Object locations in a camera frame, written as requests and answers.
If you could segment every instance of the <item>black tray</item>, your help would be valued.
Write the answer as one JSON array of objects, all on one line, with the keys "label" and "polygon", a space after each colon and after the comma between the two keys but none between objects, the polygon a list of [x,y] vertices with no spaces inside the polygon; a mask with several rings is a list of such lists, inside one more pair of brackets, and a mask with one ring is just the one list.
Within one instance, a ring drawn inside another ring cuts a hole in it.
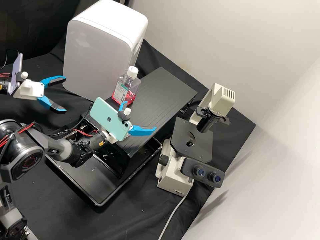
[{"label": "black tray", "polygon": [[74,168],[68,163],[53,160],[46,155],[53,166],[66,176],[96,206],[103,206],[162,148],[154,137],[129,159],[121,175],[114,172],[104,159],[94,155],[81,167]]}]

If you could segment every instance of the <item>microscope stage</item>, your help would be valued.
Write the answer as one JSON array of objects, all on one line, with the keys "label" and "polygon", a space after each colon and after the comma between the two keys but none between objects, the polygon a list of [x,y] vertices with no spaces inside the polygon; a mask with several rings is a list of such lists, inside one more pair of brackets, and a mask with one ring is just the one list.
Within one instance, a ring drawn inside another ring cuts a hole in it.
[{"label": "microscope stage", "polygon": [[170,145],[181,156],[207,163],[212,160],[213,132],[201,133],[197,125],[177,117]]}]

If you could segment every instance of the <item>mint green iphone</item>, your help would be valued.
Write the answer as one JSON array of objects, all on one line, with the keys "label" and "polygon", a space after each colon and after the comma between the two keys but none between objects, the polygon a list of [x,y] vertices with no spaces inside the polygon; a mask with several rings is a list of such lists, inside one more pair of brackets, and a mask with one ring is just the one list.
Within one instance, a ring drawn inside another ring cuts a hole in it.
[{"label": "mint green iphone", "polygon": [[122,121],[118,111],[106,103],[102,98],[95,100],[90,116],[111,133],[118,141],[123,141],[131,127],[130,121]]}]

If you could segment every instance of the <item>microscope focus knob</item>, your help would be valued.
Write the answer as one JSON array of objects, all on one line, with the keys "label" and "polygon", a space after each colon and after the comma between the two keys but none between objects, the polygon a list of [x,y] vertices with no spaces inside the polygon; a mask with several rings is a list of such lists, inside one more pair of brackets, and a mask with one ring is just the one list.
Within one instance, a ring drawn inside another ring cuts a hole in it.
[{"label": "microscope focus knob", "polygon": [[163,166],[166,166],[169,162],[169,157],[166,156],[166,155],[163,155],[161,154],[160,157],[159,157],[159,164],[163,165]]}]

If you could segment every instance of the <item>white bottle cap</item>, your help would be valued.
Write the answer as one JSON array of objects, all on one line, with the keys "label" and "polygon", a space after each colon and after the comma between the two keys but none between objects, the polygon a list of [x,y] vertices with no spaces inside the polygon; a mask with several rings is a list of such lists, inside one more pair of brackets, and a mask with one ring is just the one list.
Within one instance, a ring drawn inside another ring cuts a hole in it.
[{"label": "white bottle cap", "polygon": [[127,115],[129,116],[130,113],[131,113],[131,108],[126,108],[124,111],[123,111],[124,115]]},{"label": "white bottle cap", "polygon": [[139,70],[135,66],[130,66],[127,71],[127,75],[131,78],[136,78]]}]

